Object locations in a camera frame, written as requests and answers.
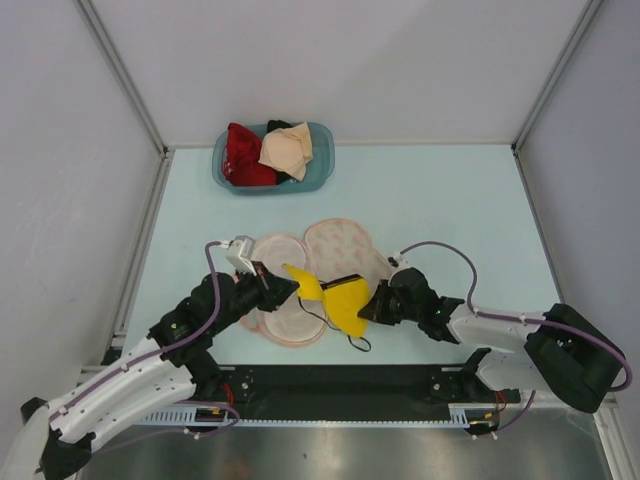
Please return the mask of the yellow black bra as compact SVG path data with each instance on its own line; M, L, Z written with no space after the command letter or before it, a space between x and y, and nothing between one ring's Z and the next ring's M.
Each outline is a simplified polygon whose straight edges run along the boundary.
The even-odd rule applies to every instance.
M321 320L330 330L343 333L356 350L369 353L372 345L364 337L367 321L359 312L370 300L367 280L352 274L321 282L310 271L283 265L287 274L298 283L297 302L303 312Z

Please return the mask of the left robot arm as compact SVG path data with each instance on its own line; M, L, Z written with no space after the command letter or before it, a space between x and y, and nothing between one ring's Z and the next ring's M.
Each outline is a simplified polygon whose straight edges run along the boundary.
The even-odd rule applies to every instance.
M252 273L212 272L148 334L90 380L62 397L21 407L24 427L4 479L66 479L113 437L174 403L216 399L222 373L213 339L254 309L273 312L299 287L262 263Z

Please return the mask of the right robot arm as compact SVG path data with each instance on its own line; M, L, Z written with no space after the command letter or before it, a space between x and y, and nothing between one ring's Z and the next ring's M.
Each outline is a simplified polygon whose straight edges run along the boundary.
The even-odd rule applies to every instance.
M358 315L383 325L411 321L435 341L474 347L461 376L473 401L498 390L536 390L594 413L629 373L622 351L566 304L537 314L482 310L438 295L415 268L380 281Z

